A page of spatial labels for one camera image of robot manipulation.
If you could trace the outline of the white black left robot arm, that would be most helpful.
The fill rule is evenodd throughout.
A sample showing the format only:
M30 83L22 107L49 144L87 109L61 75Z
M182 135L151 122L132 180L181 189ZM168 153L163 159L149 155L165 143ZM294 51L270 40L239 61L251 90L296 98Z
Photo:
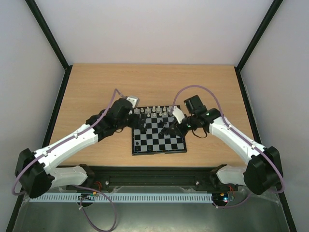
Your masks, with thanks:
M55 187L81 186L89 182L92 173L86 165L60 168L59 164L118 130L142 128L141 117L134 113L138 103L139 98L135 96L119 98L108 109L91 116L80 128L61 140L36 151L28 148L21 151L15 176L16 182L22 185L23 193L37 198Z

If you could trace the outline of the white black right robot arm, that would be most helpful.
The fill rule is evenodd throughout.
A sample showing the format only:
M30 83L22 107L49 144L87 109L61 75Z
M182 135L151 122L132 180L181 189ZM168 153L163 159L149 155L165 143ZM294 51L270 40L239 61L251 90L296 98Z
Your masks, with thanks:
M205 134L223 141L246 165L233 167L223 164L213 169L211 185L215 189L233 184L246 186L256 195L261 195L272 187L283 189L280 154L275 147L265 147L250 139L234 127L218 109L207 109L197 95L186 99L184 103L189 115L175 105L170 106L167 112L174 117L174 121L169 127L163 128L162 133L185 137L189 131L202 128Z

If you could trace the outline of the black and grey chessboard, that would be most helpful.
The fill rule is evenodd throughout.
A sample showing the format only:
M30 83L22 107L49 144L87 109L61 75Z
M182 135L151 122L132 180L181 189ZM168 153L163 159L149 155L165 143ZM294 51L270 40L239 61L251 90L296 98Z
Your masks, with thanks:
M144 109L146 121L144 130L132 129L132 155L152 155L158 153L185 153L187 151L185 139L179 136L162 134L164 127L169 127L174 117L169 115L170 106L146 106Z

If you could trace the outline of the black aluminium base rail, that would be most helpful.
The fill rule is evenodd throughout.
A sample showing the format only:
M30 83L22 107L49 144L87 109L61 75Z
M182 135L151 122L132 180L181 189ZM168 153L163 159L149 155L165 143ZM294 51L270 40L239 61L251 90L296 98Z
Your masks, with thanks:
M279 189L281 181L269 165L248 167L220 165L215 168L113 168L75 167L56 168L46 174L43 167L33 165L20 177L20 183L29 197L36 198L47 191L64 187L68 190L85 188L110 192L114 187L182 187L197 191L226 192L228 187L246 186L256 195L273 187Z

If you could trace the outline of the black left frame post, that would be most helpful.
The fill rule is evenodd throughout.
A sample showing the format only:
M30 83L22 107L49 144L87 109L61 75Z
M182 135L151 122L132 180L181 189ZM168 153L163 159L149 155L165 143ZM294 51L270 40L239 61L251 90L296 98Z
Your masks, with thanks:
M47 41L49 42L52 50L54 51L56 57L58 58L61 66L65 71L70 69L70 65L68 64L65 56L63 55L55 37L53 36L43 14L41 13L37 3L35 0L25 0L28 8L32 12L34 18L36 19L39 27L41 28L43 34L45 35Z

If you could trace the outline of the black frame post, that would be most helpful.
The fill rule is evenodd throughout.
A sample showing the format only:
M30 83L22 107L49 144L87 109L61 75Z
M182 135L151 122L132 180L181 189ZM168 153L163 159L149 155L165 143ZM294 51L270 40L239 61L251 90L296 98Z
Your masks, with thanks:
M65 71L70 69L70 65L68 64L65 56L63 55L55 37L53 36L43 14L41 13L37 3L35 0L25 0L28 8L32 12L34 18L36 19L39 27L41 28L43 34L45 35L47 41L49 42L52 50L54 51L56 57L58 58L61 66Z
M264 32L268 28L270 22L272 21L273 17L275 16L276 12L278 11L279 7L283 3L283 0L273 0L268 11L266 12L265 16L263 17L258 29L256 30L254 36L252 37L248 47L246 48L243 56L241 57L238 65L235 67L235 70L239 73L244 68L245 64L249 60L251 54L253 53L254 49L258 45L260 39L262 38Z

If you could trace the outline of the black right frame post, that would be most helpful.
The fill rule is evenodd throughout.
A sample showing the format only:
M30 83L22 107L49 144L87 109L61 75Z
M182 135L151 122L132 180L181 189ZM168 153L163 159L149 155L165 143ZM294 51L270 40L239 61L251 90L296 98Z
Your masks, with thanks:
M270 22L272 21L273 17L275 16L276 12L278 11L279 7L283 3L283 0L273 0L268 11L266 12L265 16L263 17L258 29L256 30L254 36L252 37L248 47L246 48L243 56L241 57L238 65L235 67L235 70L239 73L244 68L245 64L249 60L251 54L253 53L254 49L258 45L260 39L262 38L264 32L268 28Z

